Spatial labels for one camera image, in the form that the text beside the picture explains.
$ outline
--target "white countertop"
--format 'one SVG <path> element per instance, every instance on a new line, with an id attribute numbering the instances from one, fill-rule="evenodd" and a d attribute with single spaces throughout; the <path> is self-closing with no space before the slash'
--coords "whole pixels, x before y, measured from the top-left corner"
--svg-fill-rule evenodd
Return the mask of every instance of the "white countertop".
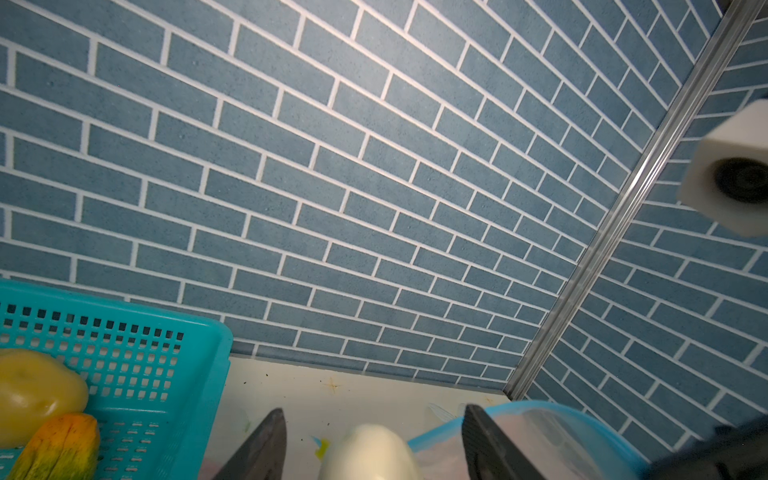
<path id="1" fill-rule="evenodd" d="M 442 424 L 429 403 L 458 416 L 466 403 L 487 407 L 509 401 L 501 393 L 255 359 L 230 360 L 204 469 L 206 465 L 212 468 L 211 462 L 225 462 L 266 414 L 278 407 L 285 413 L 288 428 L 283 478 L 315 480 L 320 462 L 314 454 L 313 436 L 333 443 L 355 425 L 378 423 L 408 441 Z M 209 477 L 201 471 L 201 478 Z"/>

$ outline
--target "peeled egg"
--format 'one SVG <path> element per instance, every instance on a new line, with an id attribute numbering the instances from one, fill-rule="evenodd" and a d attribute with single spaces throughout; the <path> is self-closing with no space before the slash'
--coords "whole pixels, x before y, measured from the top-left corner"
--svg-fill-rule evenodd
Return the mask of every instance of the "peeled egg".
<path id="1" fill-rule="evenodd" d="M 413 452 L 381 425 L 358 425 L 334 442 L 318 480 L 423 480 Z"/>

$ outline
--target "white grout line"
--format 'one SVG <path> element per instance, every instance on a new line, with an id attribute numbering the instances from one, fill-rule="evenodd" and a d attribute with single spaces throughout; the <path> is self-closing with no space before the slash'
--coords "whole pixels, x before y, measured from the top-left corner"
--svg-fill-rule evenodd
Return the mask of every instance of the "white grout line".
<path id="1" fill-rule="evenodd" d="M 216 129 L 219 127 L 219 123 L 221 122 L 221 111 L 224 107 L 224 100 L 221 98 L 216 99 L 216 108 L 214 109 L 214 122 L 212 123 L 212 126 Z"/>
<path id="2" fill-rule="evenodd" d="M 187 283 L 183 280 L 179 284 L 179 293 L 176 297 L 176 303 L 181 304 L 181 300 L 184 299 L 184 288 L 187 286 Z"/>
<path id="3" fill-rule="evenodd" d="M 69 260 L 69 283 L 74 283 L 78 277 L 78 259 L 72 257 Z"/>
<path id="4" fill-rule="evenodd" d="M 293 48 L 298 49 L 301 45 L 301 38 L 304 35 L 304 26 L 306 25 L 306 16 L 299 17 L 299 26 L 296 27 L 296 36 L 293 38 Z"/>
<path id="5" fill-rule="evenodd" d="M 16 49 L 10 46 L 8 49 L 8 57 L 5 59 L 5 84 L 11 88 L 16 86 Z"/>
<path id="6" fill-rule="evenodd" d="M 333 104 L 336 102 L 336 96 L 339 94 L 339 83 L 341 80 L 338 78 L 333 81 L 333 86 L 331 87 L 331 94 L 328 97 L 328 108 L 333 108 Z"/>
<path id="7" fill-rule="evenodd" d="M 163 48 L 160 50 L 160 65 L 168 65 L 171 33 L 172 32 L 168 28 L 163 32 Z"/>
<path id="8" fill-rule="evenodd" d="M 154 137 L 157 134 L 157 119 L 160 117 L 160 111 L 156 108 L 152 109 L 152 115 L 149 120 L 149 141 L 154 141 Z"/>
<path id="9" fill-rule="evenodd" d="M 84 121 L 80 132 L 80 153 L 88 153 L 88 142 L 91 139 L 91 122 Z"/>
<path id="10" fill-rule="evenodd" d="M 83 220 L 83 195 L 76 194 L 74 196 L 74 221 L 81 222 Z"/>
<path id="11" fill-rule="evenodd" d="M 365 12 L 365 10 L 362 7 L 357 8 L 357 14 L 355 15 L 355 23 L 352 25 L 352 33 L 349 34 L 349 37 L 354 40 L 357 38 L 357 31 L 360 30 L 360 22 L 362 21 L 362 14 Z"/>
<path id="12" fill-rule="evenodd" d="M 131 244 L 131 259 L 128 261 L 129 266 L 136 266 L 136 260 L 138 258 L 139 254 L 139 243 L 138 241 L 134 241 Z"/>
<path id="13" fill-rule="evenodd" d="M 379 96 L 379 98 L 381 98 L 382 100 L 386 98 L 386 94 L 387 92 L 389 92 L 389 85 L 392 83 L 392 77 L 394 76 L 395 76 L 395 72 L 390 70 L 386 76 L 386 80 L 384 80 L 384 88 L 382 89 L 382 94 Z M 333 86 L 336 90 L 339 90 L 339 86 L 336 83 L 334 83 Z"/>
<path id="14" fill-rule="evenodd" d="M 230 43 L 227 46 L 227 55 L 235 55 L 237 49 L 237 38 L 240 36 L 240 22 L 237 20 L 232 22 L 232 34 L 230 35 Z"/>
<path id="15" fill-rule="evenodd" d="M 85 71 L 89 75 L 96 75 L 96 49 L 98 48 L 98 40 L 95 38 L 88 39 L 88 66 Z"/>
<path id="16" fill-rule="evenodd" d="M 232 273 L 230 274 L 230 281 L 227 285 L 227 289 L 232 290 L 234 288 L 236 276 L 237 276 L 237 268 L 233 268 Z"/>
<path id="17" fill-rule="evenodd" d="M 456 62 L 456 70 L 461 71 L 462 65 L 464 64 L 464 59 L 467 58 L 467 51 L 469 51 L 469 42 L 464 42 L 464 48 L 462 48 L 462 53 L 458 56 L 458 61 Z"/>
<path id="18" fill-rule="evenodd" d="M 416 17 L 417 8 L 419 8 L 419 0 L 413 0 L 413 3 L 411 4 L 411 11 L 408 12 L 408 18 L 406 19 L 406 24 L 402 27 L 403 31 L 408 31 L 411 29 L 413 18 Z"/>
<path id="19" fill-rule="evenodd" d="M 283 106 L 283 97 L 285 97 L 286 91 L 282 88 L 277 89 L 277 98 L 275 99 L 275 105 L 272 109 L 272 118 L 277 118 L 280 115 L 280 107 Z"/>
<path id="20" fill-rule="evenodd" d="M 194 241 L 197 238 L 197 228 L 192 228 L 190 231 L 190 239 L 189 242 L 187 242 L 187 252 L 191 252 L 194 248 Z"/>
<path id="21" fill-rule="evenodd" d="M 248 227 L 250 226 L 251 216 L 248 214 L 245 216 L 245 222 L 243 223 L 243 232 L 240 234 L 240 238 L 245 238 L 248 234 Z"/>

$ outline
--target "teal plastic basket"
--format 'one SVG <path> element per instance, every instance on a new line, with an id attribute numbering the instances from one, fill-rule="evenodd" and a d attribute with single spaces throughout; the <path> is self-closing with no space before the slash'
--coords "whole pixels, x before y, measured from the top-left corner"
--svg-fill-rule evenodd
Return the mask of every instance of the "teal plastic basket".
<path id="1" fill-rule="evenodd" d="M 183 313 L 0 280 L 0 348 L 49 353 L 89 387 L 95 480 L 194 480 L 230 368 L 232 333 Z M 21 450 L 0 450 L 0 479 Z"/>

